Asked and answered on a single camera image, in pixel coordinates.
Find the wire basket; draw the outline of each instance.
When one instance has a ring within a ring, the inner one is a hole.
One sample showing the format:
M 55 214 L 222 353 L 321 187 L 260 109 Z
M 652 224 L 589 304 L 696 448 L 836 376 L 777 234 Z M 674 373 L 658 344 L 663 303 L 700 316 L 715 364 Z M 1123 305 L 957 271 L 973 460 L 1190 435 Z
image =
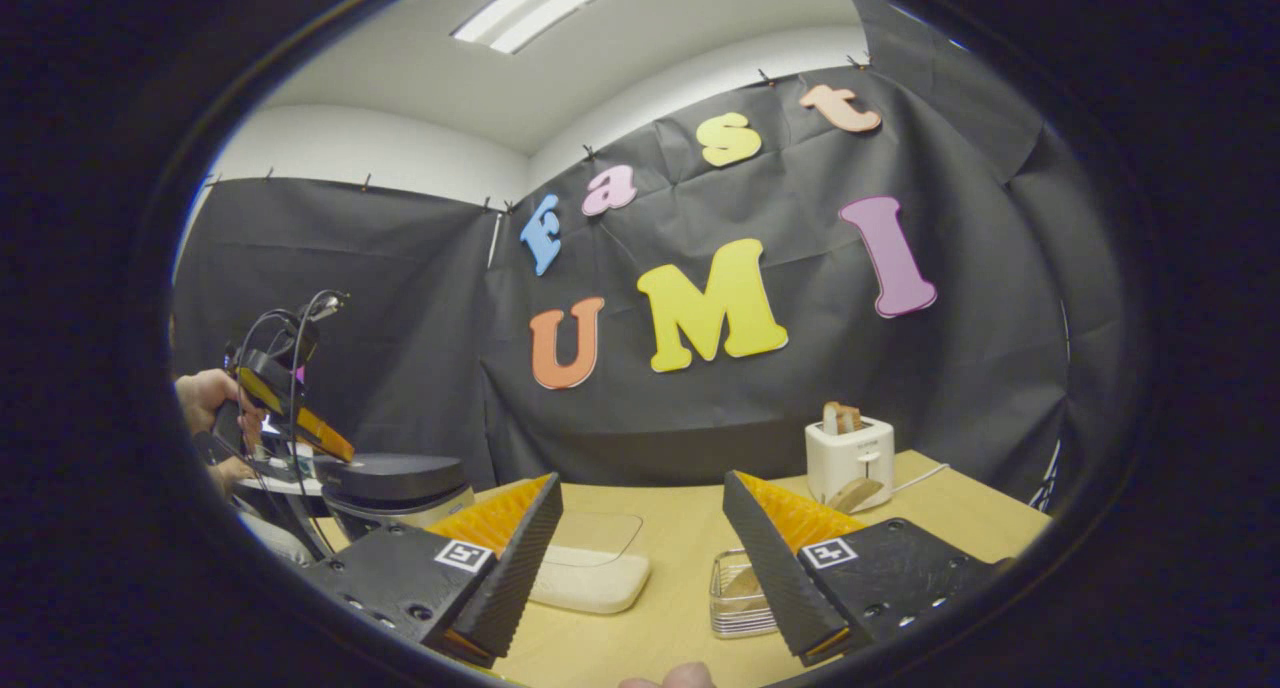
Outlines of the wire basket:
M 778 629 L 746 551 L 723 551 L 712 567 L 712 629 L 718 638 L 745 638 Z

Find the white wall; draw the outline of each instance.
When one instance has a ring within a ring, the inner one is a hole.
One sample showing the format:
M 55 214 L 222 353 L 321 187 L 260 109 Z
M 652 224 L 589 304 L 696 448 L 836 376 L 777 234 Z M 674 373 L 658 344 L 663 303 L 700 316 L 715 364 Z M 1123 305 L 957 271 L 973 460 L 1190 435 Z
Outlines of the white wall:
M 760 81 L 849 65 L 846 55 L 867 60 L 867 33 L 860 26 L 801 28 L 723 46 L 646 78 L 600 104 L 544 145 L 529 161 L 525 193 L 582 159 L 582 146 L 599 150 L 645 123 L 690 104 Z
M 337 105 L 288 105 L 253 114 L 210 170 L 212 176 L 317 178 L 398 188 L 502 208 L 603 147 L 686 105 L 755 83 L 756 69 L 787 75 L 865 60 L 860 26 L 803 28 L 759 36 L 686 60 L 635 83 L 577 118 L 531 159 L 494 142 L 403 115 Z M 192 226 L 209 193 L 192 206 Z M 183 234 L 186 246 L 186 234 Z
M 525 197 L 526 155 L 402 115 L 338 105 L 288 105 L 252 114 L 224 147 L 212 176 L 316 178 L 397 188 L 484 205 Z M 209 194 L 192 202 L 178 254 Z

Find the white cord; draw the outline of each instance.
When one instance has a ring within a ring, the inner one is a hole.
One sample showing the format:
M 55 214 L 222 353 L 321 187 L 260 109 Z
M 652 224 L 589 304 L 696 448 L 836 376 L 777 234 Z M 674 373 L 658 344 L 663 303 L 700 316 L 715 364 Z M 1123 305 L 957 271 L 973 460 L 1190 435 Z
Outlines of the white cord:
M 928 478 L 929 474 L 937 473 L 937 471 L 941 471 L 943 468 L 951 468 L 951 464 L 950 463 L 943 463 L 943 464 L 940 464 L 940 465 L 934 465 L 934 468 L 932 471 L 928 471 L 928 473 L 920 474 L 919 478 L 913 478 L 913 480 L 909 480 L 906 483 L 901 483 L 901 486 L 897 486 L 896 489 L 893 489 L 893 492 L 899 492 L 899 491 L 901 491 L 901 489 L 905 489 L 908 486 L 915 486 L 915 483 L 919 483 L 920 480 Z
M 1044 469 L 1044 478 L 1041 481 L 1041 487 L 1032 496 L 1032 500 L 1027 501 L 1027 505 L 1033 506 L 1038 512 L 1047 512 L 1048 509 L 1048 497 L 1053 492 L 1053 482 L 1057 478 L 1057 457 L 1061 450 L 1062 440 L 1057 439 L 1057 445 L 1053 446 L 1053 457 L 1048 459 L 1048 468 Z

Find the yellow letter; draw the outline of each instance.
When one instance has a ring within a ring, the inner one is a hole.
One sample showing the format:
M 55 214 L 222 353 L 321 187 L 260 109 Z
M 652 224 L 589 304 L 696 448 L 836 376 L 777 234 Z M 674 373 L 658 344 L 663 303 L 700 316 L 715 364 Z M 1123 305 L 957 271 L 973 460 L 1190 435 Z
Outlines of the yellow letter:
M 636 288 L 649 295 L 658 352 L 649 364 L 658 373 L 689 368 L 694 356 L 681 345 L 680 331 L 712 361 L 719 349 L 721 325 L 728 316 L 724 352 L 732 357 L 763 354 L 787 345 L 787 329 L 773 322 L 769 297 L 760 279 L 764 252 L 755 238 L 724 243 L 712 258 L 707 292 L 699 292 L 675 265 L 640 276 Z
M 746 115 L 726 113 L 704 120 L 698 128 L 698 142 L 707 146 L 703 157 L 714 168 L 750 159 L 760 150 L 760 136 L 748 128 Z

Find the wooden table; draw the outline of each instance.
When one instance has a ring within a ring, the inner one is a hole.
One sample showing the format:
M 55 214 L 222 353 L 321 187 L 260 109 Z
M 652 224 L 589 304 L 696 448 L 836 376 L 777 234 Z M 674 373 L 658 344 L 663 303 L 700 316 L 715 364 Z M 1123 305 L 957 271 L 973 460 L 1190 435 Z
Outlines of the wooden table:
M 937 463 L 918 451 L 896 455 L 895 477 L 906 483 Z M 804 477 L 774 480 L 803 496 Z M 493 489 L 477 500 L 499 492 Z M 707 662 L 719 688 L 763 685 L 804 669 L 781 633 L 717 638 L 710 628 L 709 583 L 718 555 L 742 543 L 721 510 L 723 486 L 618 489 L 564 483 L 564 510 L 637 515 L 644 527 L 628 552 L 649 556 L 648 584 L 628 610 L 590 615 L 530 602 L 511 651 L 493 670 L 534 688 L 613 688 L 623 678 L 660 682 L 675 665 Z M 905 518 L 983 561 L 1016 556 L 1048 517 L 952 469 L 896 492 L 884 505 L 855 515 L 863 523 Z M 337 533 L 332 519 L 326 535 Z M 340 550 L 346 541 L 335 542 Z

